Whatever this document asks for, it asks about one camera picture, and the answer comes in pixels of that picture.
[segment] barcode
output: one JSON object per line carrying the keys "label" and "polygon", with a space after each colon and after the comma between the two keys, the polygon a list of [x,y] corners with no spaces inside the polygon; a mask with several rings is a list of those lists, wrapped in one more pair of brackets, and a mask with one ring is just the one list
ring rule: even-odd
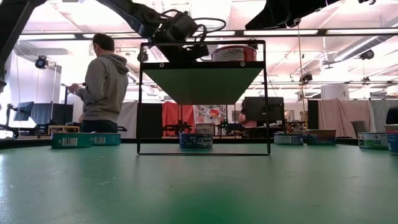
{"label": "barcode", "polygon": [[77,146],[77,138],[63,138],[62,146]]}
{"label": "barcode", "polygon": [[95,137],[94,144],[105,144],[105,137]]}

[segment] gray hoodie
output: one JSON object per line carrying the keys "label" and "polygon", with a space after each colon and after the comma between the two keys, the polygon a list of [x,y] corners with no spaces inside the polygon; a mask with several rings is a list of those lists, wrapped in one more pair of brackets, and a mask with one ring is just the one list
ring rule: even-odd
{"label": "gray hoodie", "polygon": [[92,60],[87,68],[85,88],[78,95],[84,102],[83,120],[110,120],[118,116],[126,95],[128,79],[124,57],[107,54]]}

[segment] jeans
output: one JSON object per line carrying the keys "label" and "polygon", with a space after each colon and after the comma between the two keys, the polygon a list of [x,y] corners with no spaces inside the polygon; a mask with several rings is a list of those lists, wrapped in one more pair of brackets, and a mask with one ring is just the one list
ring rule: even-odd
{"label": "jeans", "polygon": [[83,133],[91,133],[93,131],[97,133],[117,133],[118,124],[109,120],[83,121],[81,131]]}

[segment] man's hand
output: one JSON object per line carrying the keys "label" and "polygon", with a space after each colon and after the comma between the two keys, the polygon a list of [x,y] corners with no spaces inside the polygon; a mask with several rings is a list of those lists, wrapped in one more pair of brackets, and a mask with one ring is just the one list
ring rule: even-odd
{"label": "man's hand", "polygon": [[77,91],[79,91],[80,86],[77,85],[76,83],[72,84],[71,86],[68,86],[67,89],[69,90],[69,92],[76,94]]}

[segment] hood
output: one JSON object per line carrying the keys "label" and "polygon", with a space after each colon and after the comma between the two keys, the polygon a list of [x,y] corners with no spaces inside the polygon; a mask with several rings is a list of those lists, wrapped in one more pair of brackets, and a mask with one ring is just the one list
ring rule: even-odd
{"label": "hood", "polygon": [[116,54],[106,54],[102,55],[101,57],[109,59],[121,75],[125,75],[129,72],[129,69],[126,66],[127,59],[125,59],[124,57]]}

